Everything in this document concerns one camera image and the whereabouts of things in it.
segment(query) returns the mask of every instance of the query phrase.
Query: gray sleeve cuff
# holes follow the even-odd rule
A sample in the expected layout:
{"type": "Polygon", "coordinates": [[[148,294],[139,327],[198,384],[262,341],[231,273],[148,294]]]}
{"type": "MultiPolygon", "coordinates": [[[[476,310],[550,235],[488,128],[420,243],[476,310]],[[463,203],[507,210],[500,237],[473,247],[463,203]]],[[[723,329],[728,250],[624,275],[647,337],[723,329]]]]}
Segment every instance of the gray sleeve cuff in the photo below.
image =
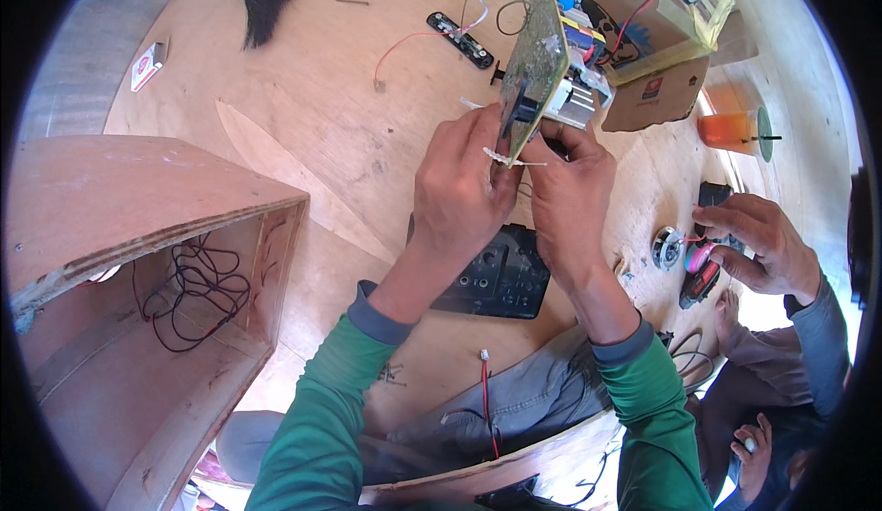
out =
{"type": "Polygon", "coordinates": [[[832,294],[830,282],[822,272],[821,285],[815,300],[808,307],[804,307],[793,295],[784,295],[784,310],[787,311],[787,317],[790,320],[794,320],[794,317],[797,320],[806,319],[813,314],[826,314],[826,311],[830,309],[831,299],[836,299],[836,296],[832,294]]]}
{"type": "Polygon", "coordinates": [[[616,367],[634,362],[634,360],[643,356],[646,349],[653,342],[656,331],[653,324],[643,319],[640,315],[640,326],[634,331],[630,337],[621,343],[609,344],[606,346],[592,345],[594,348],[594,361],[603,367],[616,367]]]}
{"type": "Polygon", "coordinates": [[[352,325],[366,336],[383,344],[401,344],[410,335],[415,323],[400,323],[387,318],[370,306],[368,296],[377,289],[377,284],[363,279],[358,282],[356,302],[349,305],[347,315],[352,325]]]}

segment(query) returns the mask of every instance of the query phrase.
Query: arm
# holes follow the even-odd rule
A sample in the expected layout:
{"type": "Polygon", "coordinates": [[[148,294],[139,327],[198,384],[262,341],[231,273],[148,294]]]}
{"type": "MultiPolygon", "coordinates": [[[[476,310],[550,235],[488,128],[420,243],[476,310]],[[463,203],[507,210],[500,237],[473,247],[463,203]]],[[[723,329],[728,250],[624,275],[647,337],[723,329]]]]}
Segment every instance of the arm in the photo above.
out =
{"type": "Polygon", "coordinates": [[[708,226],[708,238],[731,233],[754,250],[756,256],[750,260],[731,247],[717,246],[710,260],[755,292],[785,295],[784,307],[803,348],[815,410],[823,418],[832,416],[848,371],[846,328],[818,255],[805,245],[777,203],[761,197],[736,194],[719,207],[695,210],[692,217],[708,226]]]}
{"type": "Polygon", "coordinates": [[[364,428],[362,392],[413,327],[383,320],[370,308],[365,289],[374,286],[360,282],[349,313],[306,363],[297,396],[264,456],[248,510],[357,505],[362,490],[356,447],[364,428]]]}
{"type": "Polygon", "coordinates": [[[416,175],[413,238],[380,286],[359,283],[356,302],[307,362],[248,511],[358,504],[363,391],[514,206],[520,171],[505,169],[489,184],[491,159],[481,150],[495,145],[499,118],[494,105],[438,126],[416,175]]]}
{"type": "Polygon", "coordinates": [[[539,252],[586,326],[616,415],[628,429],[619,464],[619,508],[709,509],[683,380],[601,253],[615,160],[591,132],[547,120],[522,155],[531,163],[548,163],[530,167],[539,252]],[[549,150],[543,135],[561,140],[572,162],[549,150]]]}
{"type": "Polygon", "coordinates": [[[839,405],[848,372],[848,336],[845,317],[826,276],[821,276],[818,297],[802,307],[796,297],[784,297],[787,316],[793,321],[815,411],[829,420],[839,405]]]}

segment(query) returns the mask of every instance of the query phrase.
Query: gray pants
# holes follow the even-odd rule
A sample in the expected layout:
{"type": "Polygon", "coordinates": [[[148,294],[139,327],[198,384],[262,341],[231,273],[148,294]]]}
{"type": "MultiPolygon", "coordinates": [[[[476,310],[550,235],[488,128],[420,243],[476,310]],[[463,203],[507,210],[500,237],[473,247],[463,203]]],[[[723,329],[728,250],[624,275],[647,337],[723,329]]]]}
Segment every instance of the gray pants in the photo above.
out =
{"type": "MultiPolygon", "coordinates": [[[[480,372],[480,363],[476,371],[480,372]]],[[[510,454],[558,434],[612,405],[585,328],[576,326],[508,370],[488,381],[491,418],[503,435],[500,453],[510,454]]],[[[358,437],[364,483],[391,483],[454,471],[491,457],[483,414],[483,386],[478,383],[451,401],[386,435],[385,440],[358,437]]],[[[217,453],[226,473],[254,483],[260,462],[284,414],[237,411],[217,438],[217,453]]]]}

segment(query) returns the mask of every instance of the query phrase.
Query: white cable tie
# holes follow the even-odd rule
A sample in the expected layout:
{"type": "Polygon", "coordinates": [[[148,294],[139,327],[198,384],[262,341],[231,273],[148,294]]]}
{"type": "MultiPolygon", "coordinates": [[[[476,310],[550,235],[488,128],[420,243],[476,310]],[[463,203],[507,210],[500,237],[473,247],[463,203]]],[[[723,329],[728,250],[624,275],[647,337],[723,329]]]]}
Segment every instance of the white cable tie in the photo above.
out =
{"type": "Polygon", "coordinates": [[[508,166],[548,166],[548,163],[525,163],[523,161],[518,161],[517,159],[510,159],[504,155],[500,155],[499,153],[494,152],[490,148],[484,148],[484,153],[491,156],[491,159],[494,161],[498,161],[502,164],[507,164],[508,166]]]}
{"type": "Polygon", "coordinates": [[[468,107],[469,109],[481,109],[482,107],[484,107],[484,106],[479,106],[475,102],[468,100],[465,97],[461,97],[461,96],[459,97],[459,101],[462,102],[463,105],[468,107]]]}

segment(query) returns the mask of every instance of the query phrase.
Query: red wire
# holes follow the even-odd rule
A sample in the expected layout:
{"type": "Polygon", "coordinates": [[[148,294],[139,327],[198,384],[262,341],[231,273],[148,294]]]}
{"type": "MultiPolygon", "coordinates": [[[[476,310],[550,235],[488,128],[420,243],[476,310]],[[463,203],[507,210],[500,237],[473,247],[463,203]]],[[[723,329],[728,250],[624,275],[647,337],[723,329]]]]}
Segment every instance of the red wire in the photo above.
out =
{"type": "Polygon", "coordinates": [[[496,443],[496,435],[491,427],[491,407],[487,399],[487,360],[481,360],[481,384],[484,386],[484,418],[487,419],[487,428],[490,429],[493,440],[493,454],[499,459],[499,446],[496,443]]]}
{"type": "Polygon", "coordinates": [[[380,56],[380,60],[379,60],[379,62],[377,62],[377,66],[374,68],[374,81],[377,81],[377,80],[378,80],[377,75],[378,75],[378,73],[380,72],[380,64],[383,63],[383,60],[385,60],[385,57],[386,57],[387,55],[389,55],[389,53],[390,53],[392,50],[395,49],[395,46],[401,44],[401,43],[404,42],[405,40],[410,39],[411,37],[431,37],[432,35],[437,35],[438,37],[443,37],[443,36],[445,36],[445,35],[452,35],[452,34],[455,33],[455,32],[461,32],[461,33],[465,34],[466,31],[468,31],[469,29],[471,29],[471,28],[474,27],[474,26],[475,26],[475,24],[472,23],[471,25],[466,25],[465,28],[459,28],[459,29],[457,29],[456,31],[448,31],[448,32],[414,32],[414,33],[410,33],[409,35],[407,35],[407,36],[404,37],[403,39],[401,39],[401,40],[399,40],[398,42],[396,42],[395,44],[393,44],[388,50],[385,51],[385,54],[383,54],[382,56],[380,56]]]}
{"type": "Polygon", "coordinates": [[[108,272],[110,272],[110,270],[105,270],[104,273],[101,274],[101,275],[98,277],[98,279],[96,279],[96,280],[89,280],[89,281],[87,281],[87,282],[83,282],[82,284],[77,284],[77,287],[87,287],[87,286],[89,286],[89,285],[95,285],[95,284],[97,284],[98,282],[102,281],[102,280],[104,279],[104,276],[107,275],[108,272]]]}
{"type": "Polygon", "coordinates": [[[591,59],[591,54],[593,54],[593,53],[594,53],[594,45],[591,45],[591,47],[588,49],[588,51],[585,53],[585,55],[582,56],[582,62],[588,63],[588,60],[591,59]]]}
{"type": "Polygon", "coordinates": [[[628,23],[631,22],[631,19],[635,15],[637,15],[640,12],[642,12],[643,10],[645,10],[646,6],[649,6],[654,1],[656,1],[656,0],[647,0],[646,2],[643,3],[643,6],[640,6],[639,8],[637,8],[637,11],[635,11],[633,14],[628,16],[628,19],[624,20],[624,23],[622,24],[622,29],[621,29],[621,31],[618,32],[618,38],[616,39],[616,45],[612,47],[612,52],[610,52],[610,55],[603,58],[602,60],[598,60],[597,65],[606,65],[607,63],[610,62],[610,60],[612,59],[612,54],[616,53],[616,50],[618,50],[618,45],[620,45],[622,43],[622,35],[624,34],[624,28],[628,26],[628,23]]]}

